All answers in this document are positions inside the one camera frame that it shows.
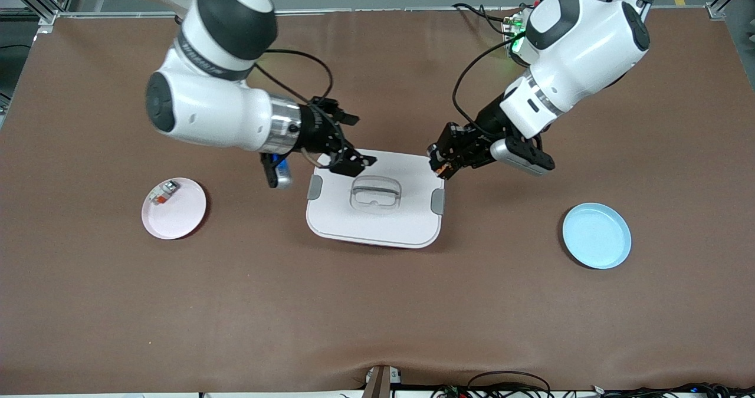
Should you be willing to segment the black orange switch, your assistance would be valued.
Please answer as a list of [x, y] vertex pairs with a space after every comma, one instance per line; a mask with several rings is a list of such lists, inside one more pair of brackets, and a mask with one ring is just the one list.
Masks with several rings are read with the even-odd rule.
[[431, 165], [431, 170], [434, 172], [435, 175], [437, 175], [438, 178], [442, 180], [448, 180], [455, 175], [457, 168], [453, 164], [453, 161], [448, 161], [445, 159], [441, 153], [434, 150], [429, 153], [427, 153], [427, 156], [429, 157], [429, 165]]

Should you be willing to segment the white lidded lunch box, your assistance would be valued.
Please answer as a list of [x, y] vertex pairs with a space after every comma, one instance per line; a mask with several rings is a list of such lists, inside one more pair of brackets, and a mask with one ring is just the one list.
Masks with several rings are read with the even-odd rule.
[[439, 236], [445, 183], [426, 156], [362, 150], [376, 162], [357, 177], [317, 167], [310, 179], [306, 221], [317, 236], [337, 241], [418, 249]]

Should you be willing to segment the light blue round plate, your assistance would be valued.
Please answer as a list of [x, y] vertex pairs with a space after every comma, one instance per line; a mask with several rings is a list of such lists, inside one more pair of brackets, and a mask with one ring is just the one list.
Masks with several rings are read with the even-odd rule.
[[602, 203], [582, 203], [564, 216], [562, 238], [569, 254], [591, 269], [620, 266], [631, 253], [630, 227], [620, 213]]

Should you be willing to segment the small silver orange part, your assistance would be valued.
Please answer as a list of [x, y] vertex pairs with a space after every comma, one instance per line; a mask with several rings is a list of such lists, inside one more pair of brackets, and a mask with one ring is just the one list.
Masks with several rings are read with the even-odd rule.
[[174, 180], [166, 180], [154, 186], [149, 192], [146, 200], [152, 205], [161, 205], [172, 198], [173, 194], [180, 188], [179, 183]]

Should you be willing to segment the pink round plate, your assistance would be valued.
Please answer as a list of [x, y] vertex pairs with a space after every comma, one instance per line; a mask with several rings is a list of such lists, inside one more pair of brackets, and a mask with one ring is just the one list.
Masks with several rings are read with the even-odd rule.
[[145, 230], [156, 238], [181, 239], [202, 223], [208, 198], [202, 186], [192, 179], [174, 177], [168, 180], [176, 181], [180, 188], [161, 205], [152, 205], [146, 197], [141, 207], [141, 221]]

